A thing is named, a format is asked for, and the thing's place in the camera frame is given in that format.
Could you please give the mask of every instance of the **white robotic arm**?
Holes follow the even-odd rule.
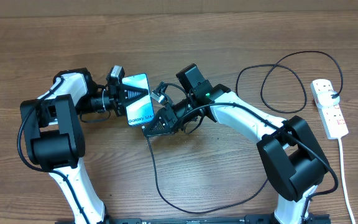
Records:
[[[257,145],[268,180],[279,194],[274,221],[270,219],[272,223],[301,224],[307,220],[309,200],[306,198],[316,190],[327,173],[319,159],[328,163],[307,123],[297,116],[287,121],[269,115],[242,101],[223,85],[212,87],[195,64],[180,71],[177,78],[183,91],[190,94],[190,100],[184,99],[174,105],[162,88],[168,83],[161,83],[152,95],[164,108],[144,128],[145,137],[183,130],[183,124],[195,120],[197,116],[207,116],[235,129]],[[284,149],[296,144],[293,138],[313,152],[298,145],[299,149],[288,157]]]
[[[110,223],[104,203],[96,195],[85,170],[82,158],[85,140],[77,115],[109,110],[114,110],[117,116],[129,115],[131,111],[126,111],[127,106],[136,108],[136,102],[145,101],[145,98],[150,101],[145,74],[130,77],[126,82],[123,76],[123,68],[115,66],[104,86],[92,81],[86,68],[62,71],[55,76],[48,92],[37,100],[21,104],[29,159],[41,166],[40,171],[49,172],[56,180],[73,210],[75,224]],[[40,131],[54,124],[58,129]]]
[[[242,101],[232,91],[224,93],[220,97],[216,98],[215,103],[236,103],[238,105],[245,106],[279,128],[283,126],[283,121],[285,121],[283,118],[269,115],[261,110],[258,110],[257,108],[254,108],[248,103]],[[234,108],[232,106],[211,106],[211,113],[217,122],[235,129],[255,144],[262,140],[262,136],[265,134],[272,134],[276,131],[241,108]],[[303,193],[302,199],[297,202],[293,200],[288,201],[279,195],[277,207],[274,211],[274,216],[277,221],[282,224],[301,224],[301,214],[305,206],[306,197],[312,194],[316,188],[317,185],[310,187],[310,189]]]

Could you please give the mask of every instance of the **wood grain surface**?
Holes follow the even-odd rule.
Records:
[[[176,72],[196,63],[211,83],[234,89],[239,71],[250,65],[275,63],[300,50],[322,50],[334,56],[344,72],[341,108],[350,134],[343,138],[349,199],[358,221],[358,11],[272,12],[240,14],[95,16],[0,19],[0,223],[53,223],[69,220],[72,212],[57,184],[20,161],[15,143],[21,123],[19,105],[48,90],[60,70],[87,67],[94,80],[105,83],[113,65],[127,75],[147,73],[150,86],[178,83]],[[307,120],[332,168],[340,177],[337,142],[327,140],[309,84],[330,79],[339,89],[338,71],[324,55],[286,59],[305,84]],[[268,68],[243,74],[240,97],[270,114],[259,91]],[[169,90],[174,101],[183,98]],[[297,80],[276,70],[267,80],[265,99],[281,110],[303,103]],[[150,152],[140,128],[125,118],[82,124],[86,139],[85,165],[93,187],[117,218],[180,218],[158,196]],[[254,194],[266,179],[256,146],[230,128],[205,121],[191,135],[153,138],[160,188],[182,208],[201,211],[240,201]],[[326,175],[318,190],[331,188]],[[342,185],[316,197],[310,211],[330,214],[333,223],[350,223]],[[271,213],[277,193],[270,184],[241,206],[202,217],[241,217]]]

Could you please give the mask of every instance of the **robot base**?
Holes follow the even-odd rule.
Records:
[[[55,224],[75,224],[74,222],[56,222]],[[103,224],[279,224],[270,215],[246,215],[244,218],[168,218],[156,220],[141,220],[140,218],[117,218]],[[309,213],[306,224],[331,224],[329,215],[313,215]]]

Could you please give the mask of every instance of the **electrical socket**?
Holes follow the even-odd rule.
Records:
[[[319,94],[326,93],[327,91],[334,93],[332,83],[325,79],[318,79],[311,82],[310,88],[316,105],[319,105],[318,99],[321,99],[321,95]],[[328,139],[341,138],[349,133],[341,107],[339,106],[339,101],[337,101],[335,105],[325,106],[323,108],[318,107],[318,112]]]

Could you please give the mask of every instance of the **power strip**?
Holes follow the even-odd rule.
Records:
[[[323,122],[324,129],[326,130],[328,139],[339,139],[349,133],[343,117],[339,100],[333,104],[321,105],[321,102],[330,100],[332,94],[335,93],[333,84],[329,80],[318,79],[310,84],[311,92],[313,93],[314,100],[318,106],[318,113]]]
[[[339,107],[339,97],[332,98],[334,91],[333,84],[329,80],[318,79],[310,84],[311,92],[313,93],[314,101],[318,108],[318,113],[323,122],[324,129],[328,139],[338,139],[339,143],[339,158],[341,161],[341,179],[342,187],[345,196],[345,203],[352,224],[356,224],[353,216],[352,208],[347,197],[347,189],[345,182],[345,168],[343,159],[343,148],[341,137],[347,135],[349,130],[347,129],[345,118],[343,117],[341,107]]]

